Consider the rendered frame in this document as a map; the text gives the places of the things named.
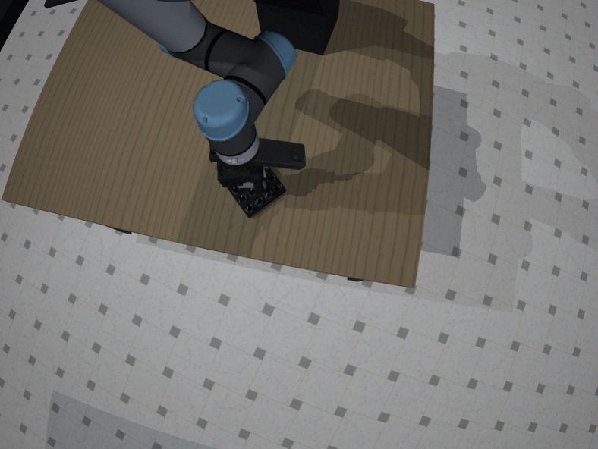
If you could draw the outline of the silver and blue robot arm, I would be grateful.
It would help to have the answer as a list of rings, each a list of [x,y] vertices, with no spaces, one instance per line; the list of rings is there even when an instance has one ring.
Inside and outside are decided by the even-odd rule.
[[[203,86],[193,103],[201,133],[223,162],[244,164],[260,145],[251,165],[306,166],[304,144],[259,138],[254,124],[297,58],[286,37],[263,31],[247,38],[210,23],[191,0],[97,1],[154,39],[163,52],[224,78]]]

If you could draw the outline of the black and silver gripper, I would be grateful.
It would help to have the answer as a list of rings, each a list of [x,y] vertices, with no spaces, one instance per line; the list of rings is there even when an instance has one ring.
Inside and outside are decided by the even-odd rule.
[[[210,144],[209,148],[209,160],[217,162],[217,180],[223,187],[254,188],[257,193],[265,191],[266,182],[263,181],[263,178],[266,179],[265,166],[250,165],[257,158],[260,145],[255,156],[250,161],[240,165],[224,164]]]

